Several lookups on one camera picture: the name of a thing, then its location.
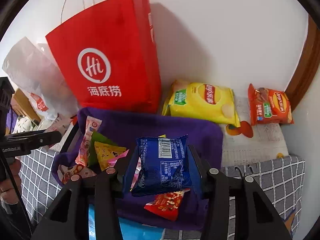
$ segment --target barcode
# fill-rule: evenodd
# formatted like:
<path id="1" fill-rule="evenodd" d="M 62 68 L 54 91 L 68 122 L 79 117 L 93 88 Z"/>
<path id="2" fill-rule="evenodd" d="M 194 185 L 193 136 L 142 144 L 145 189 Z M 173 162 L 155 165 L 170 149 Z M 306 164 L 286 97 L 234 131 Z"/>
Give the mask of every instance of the barcode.
<path id="1" fill-rule="evenodd" d="M 159 138 L 159 158 L 171 158 L 171 144 L 170 139 Z"/>

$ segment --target grid patterned cloth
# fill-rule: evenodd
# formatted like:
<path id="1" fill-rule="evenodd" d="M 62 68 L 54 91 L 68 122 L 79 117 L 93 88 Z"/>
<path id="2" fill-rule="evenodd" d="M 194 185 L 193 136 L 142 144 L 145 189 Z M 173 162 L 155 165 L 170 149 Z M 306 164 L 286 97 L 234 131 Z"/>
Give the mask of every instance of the grid patterned cloth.
<path id="1" fill-rule="evenodd" d="M 22 199 L 31 221 L 39 223 L 61 187 L 51 175 L 51 166 L 57 152 L 40 148 L 29 156 L 21 157 Z M 242 173 L 251 175 L 264 190 L 276 210 L 286 220 L 294 213 L 292 235 L 300 222 L 301 194 L 305 174 L 305 161 L 297 156 L 238 166 Z M 229 177 L 240 178 L 235 167 L 221 169 Z M 235 234 L 235 198 L 230 198 L 228 240 Z M 198 231 L 165 229 L 164 240 L 200 239 Z"/>
<path id="2" fill-rule="evenodd" d="M 33 224 L 40 222 L 61 189 L 51 175 L 52 161 L 57 153 L 42 147 L 21 157 L 22 199 Z"/>
<path id="3" fill-rule="evenodd" d="M 252 170 L 248 165 L 238 166 L 238 168 L 257 181 L 284 221 L 294 215 L 291 225 L 292 235 L 294 235 L 300 222 L 305 161 L 300 157 L 289 155 L 281 159 L 250 164 L 250 166 Z M 234 166 L 224 167 L 221 171 L 229 177 L 240 178 L 239 171 L 235 170 Z M 231 197 L 228 240 L 234 239 L 235 215 L 235 198 Z M 164 232 L 164 240 L 199 240 L 200 236 L 201 233 L 198 231 L 165 229 Z"/>

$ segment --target metal screw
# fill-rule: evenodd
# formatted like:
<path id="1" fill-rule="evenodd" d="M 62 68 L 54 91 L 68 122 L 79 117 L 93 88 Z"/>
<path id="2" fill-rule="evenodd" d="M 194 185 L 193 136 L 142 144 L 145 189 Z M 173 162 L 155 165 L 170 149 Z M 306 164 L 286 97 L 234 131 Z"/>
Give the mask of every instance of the metal screw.
<path id="1" fill-rule="evenodd" d="M 71 177 L 72 181 L 77 181 L 78 179 L 80 179 L 80 175 L 78 175 L 78 174 L 72 175 L 72 177 Z"/>
<path id="2" fill-rule="evenodd" d="M 209 172 L 210 172 L 211 174 L 214 174 L 214 175 L 219 173 L 218 169 L 216 169 L 216 168 L 211 168 L 211 169 L 209 170 Z"/>
<path id="3" fill-rule="evenodd" d="M 253 177 L 251 177 L 251 176 L 246 176 L 246 177 L 245 177 L 245 181 L 246 181 L 246 182 L 249 182 L 249 183 L 252 183 L 252 182 L 253 182 Z"/>
<path id="4" fill-rule="evenodd" d="M 115 168 L 107 168 L 107 169 L 106 169 L 106 172 L 107 172 L 108 174 L 114 174 L 114 173 L 116 172 L 116 169 L 115 169 Z"/>

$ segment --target white bedsheet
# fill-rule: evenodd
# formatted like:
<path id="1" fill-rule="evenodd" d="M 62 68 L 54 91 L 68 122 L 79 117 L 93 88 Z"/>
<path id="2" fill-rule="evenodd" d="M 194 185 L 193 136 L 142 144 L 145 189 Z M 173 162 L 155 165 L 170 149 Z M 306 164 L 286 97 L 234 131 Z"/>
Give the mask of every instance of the white bedsheet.
<path id="1" fill-rule="evenodd" d="M 235 104 L 240 120 L 250 124 L 248 99 L 237 97 Z M 252 138 L 243 134 L 231 136 L 227 133 L 225 124 L 220 126 L 223 131 L 222 167 L 262 162 L 289 155 L 279 124 L 252 126 Z"/>

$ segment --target human hand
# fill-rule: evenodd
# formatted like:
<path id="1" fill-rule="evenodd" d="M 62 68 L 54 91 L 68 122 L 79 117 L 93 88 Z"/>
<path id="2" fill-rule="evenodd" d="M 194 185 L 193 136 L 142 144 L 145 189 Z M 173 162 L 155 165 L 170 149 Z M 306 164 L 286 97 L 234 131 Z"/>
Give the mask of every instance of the human hand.
<path id="1" fill-rule="evenodd" d="M 21 162 L 18 159 L 15 159 L 14 162 L 10 165 L 10 170 L 21 194 L 21 179 L 19 177 L 20 169 Z M 0 182 L 0 197 L 1 200 L 3 200 L 7 204 L 16 204 L 19 202 L 18 196 L 14 191 L 10 178 L 7 178 L 6 180 Z"/>

